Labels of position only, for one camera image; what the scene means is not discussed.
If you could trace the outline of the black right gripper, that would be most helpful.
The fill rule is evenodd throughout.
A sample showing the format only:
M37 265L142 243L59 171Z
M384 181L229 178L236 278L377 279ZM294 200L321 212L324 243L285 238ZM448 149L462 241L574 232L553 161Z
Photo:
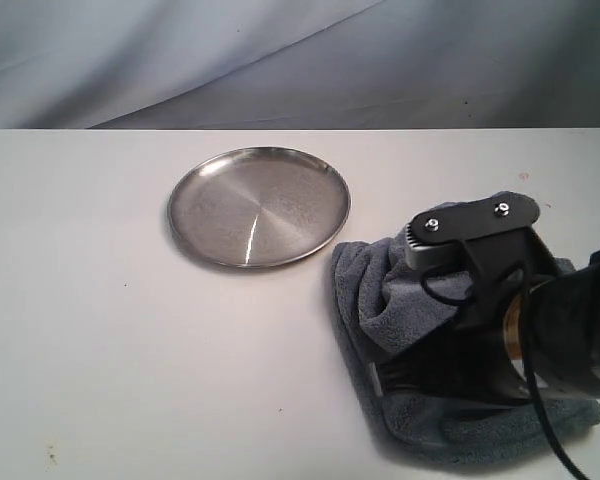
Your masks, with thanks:
M529 403L520 313L528 290L504 297L486 322L471 322L461 310L400 354L374 364L379 397L418 394L478 403Z

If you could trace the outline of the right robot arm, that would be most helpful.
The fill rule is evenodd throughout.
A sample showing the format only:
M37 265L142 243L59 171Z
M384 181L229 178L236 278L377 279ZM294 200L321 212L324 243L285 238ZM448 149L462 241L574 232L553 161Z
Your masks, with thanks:
M451 319L372 366L377 390L503 405L600 399L600 250L562 273L529 226L457 245L468 297L450 299Z

